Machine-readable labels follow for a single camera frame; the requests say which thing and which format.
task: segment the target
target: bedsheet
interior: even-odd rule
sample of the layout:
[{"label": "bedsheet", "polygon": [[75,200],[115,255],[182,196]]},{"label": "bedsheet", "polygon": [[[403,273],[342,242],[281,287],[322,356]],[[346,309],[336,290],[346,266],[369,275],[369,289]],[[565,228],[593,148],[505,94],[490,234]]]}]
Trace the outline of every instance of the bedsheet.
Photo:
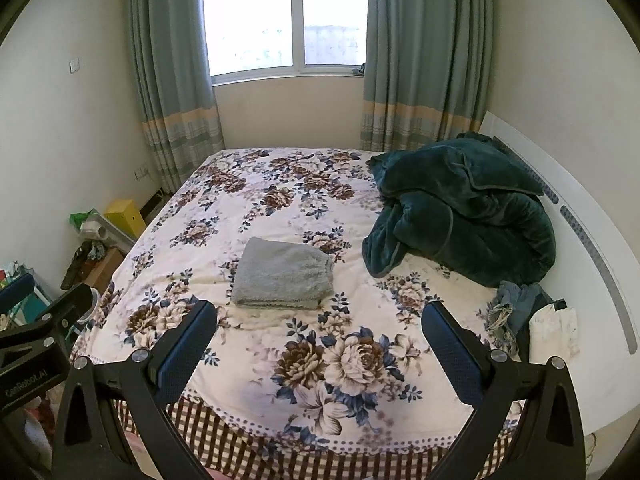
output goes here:
[{"label": "bedsheet", "polygon": [[[440,299],[488,339],[495,291],[409,254],[373,278],[360,246],[382,209],[357,150],[225,150],[166,204],[114,274],[74,354],[94,363],[151,348],[198,299],[218,330],[168,413],[209,468],[233,478],[423,478],[471,413],[420,330]],[[230,301],[251,236],[334,259],[335,294],[316,311]],[[485,473],[501,459],[514,403]],[[118,410],[135,431],[124,404]]]}]

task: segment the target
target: blue gripper pad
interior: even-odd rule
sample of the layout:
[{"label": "blue gripper pad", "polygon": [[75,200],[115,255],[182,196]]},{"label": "blue gripper pad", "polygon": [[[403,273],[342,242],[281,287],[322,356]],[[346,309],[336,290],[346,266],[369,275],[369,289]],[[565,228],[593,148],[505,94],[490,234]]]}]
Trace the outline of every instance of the blue gripper pad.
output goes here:
[{"label": "blue gripper pad", "polygon": [[218,324],[216,308],[199,301],[179,326],[165,332],[152,350],[149,378],[157,389],[158,406],[177,402]]},{"label": "blue gripper pad", "polygon": [[36,281],[26,272],[0,290],[0,314],[6,314],[33,292]]},{"label": "blue gripper pad", "polygon": [[[463,342],[463,329],[441,303],[429,303],[424,307],[422,333],[427,338],[460,402],[477,408],[484,397],[482,370]],[[477,339],[475,342],[482,347],[482,343]]]}]

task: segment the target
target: wall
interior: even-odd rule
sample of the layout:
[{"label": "wall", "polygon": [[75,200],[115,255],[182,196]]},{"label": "wall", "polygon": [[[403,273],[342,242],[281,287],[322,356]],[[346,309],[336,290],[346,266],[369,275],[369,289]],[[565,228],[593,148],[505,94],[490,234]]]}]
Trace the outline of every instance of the wall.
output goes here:
[{"label": "wall", "polygon": [[606,0],[496,0],[488,108],[562,164],[640,257],[640,53]]},{"label": "wall", "polygon": [[225,145],[357,148],[363,78],[299,76],[215,87]]},{"label": "wall", "polygon": [[49,292],[78,246],[69,213],[159,187],[134,176],[152,165],[123,16],[123,0],[31,0],[0,46],[0,263],[24,261]]}]

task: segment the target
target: white headboard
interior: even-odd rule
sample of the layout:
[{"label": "white headboard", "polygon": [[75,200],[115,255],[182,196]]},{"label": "white headboard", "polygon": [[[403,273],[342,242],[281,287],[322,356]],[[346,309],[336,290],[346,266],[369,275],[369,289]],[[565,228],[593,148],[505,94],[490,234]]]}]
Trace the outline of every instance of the white headboard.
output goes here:
[{"label": "white headboard", "polygon": [[489,112],[480,132],[500,139],[545,186],[557,251],[541,284],[577,311],[580,354],[568,367],[584,433],[592,433],[640,404],[640,264],[594,198],[548,153]]}]

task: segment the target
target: checkered bed skirt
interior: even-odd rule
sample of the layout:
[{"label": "checkered bed skirt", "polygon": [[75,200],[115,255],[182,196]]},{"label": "checkered bed skirt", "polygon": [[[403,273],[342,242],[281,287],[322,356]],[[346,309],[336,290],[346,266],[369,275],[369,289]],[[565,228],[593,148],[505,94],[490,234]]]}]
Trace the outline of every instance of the checkered bed skirt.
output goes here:
[{"label": "checkered bed skirt", "polygon": [[[122,427],[138,435],[125,402],[116,402],[116,412]],[[181,398],[167,413],[202,465],[234,480],[417,480],[426,478],[447,452],[438,446],[405,454],[338,454],[322,448],[283,452],[274,449],[270,437],[231,428],[201,402]],[[497,469],[510,442],[511,435],[498,438],[478,478]]]}]

